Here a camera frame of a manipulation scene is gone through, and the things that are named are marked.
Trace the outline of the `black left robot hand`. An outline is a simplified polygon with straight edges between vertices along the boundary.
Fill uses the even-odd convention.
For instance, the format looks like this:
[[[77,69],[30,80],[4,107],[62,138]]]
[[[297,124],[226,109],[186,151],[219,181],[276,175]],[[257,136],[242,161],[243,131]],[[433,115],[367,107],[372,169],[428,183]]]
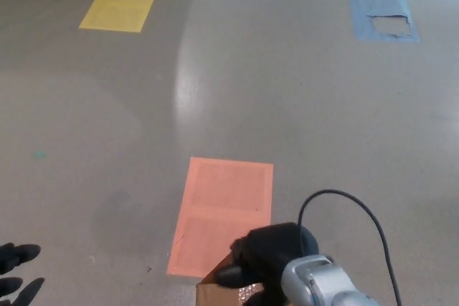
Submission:
[[[19,277],[3,277],[14,268],[32,261],[41,252],[41,246],[37,244],[15,245],[7,243],[1,245],[1,305],[30,305],[41,289],[45,278],[37,278],[30,282],[17,296],[14,301],[7,297],[18,291],[23,284]]]

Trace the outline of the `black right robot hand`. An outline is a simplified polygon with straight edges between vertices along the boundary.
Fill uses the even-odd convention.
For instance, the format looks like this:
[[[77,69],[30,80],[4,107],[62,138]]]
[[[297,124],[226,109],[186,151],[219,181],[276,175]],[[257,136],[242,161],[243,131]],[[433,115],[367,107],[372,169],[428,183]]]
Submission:
[[[232,264],[228,287],[261,284],[262,291],[246,305],[286,305],[281,277],[294,259],[319,253],[316,238],[293,222],[253,229],[231,246]]]

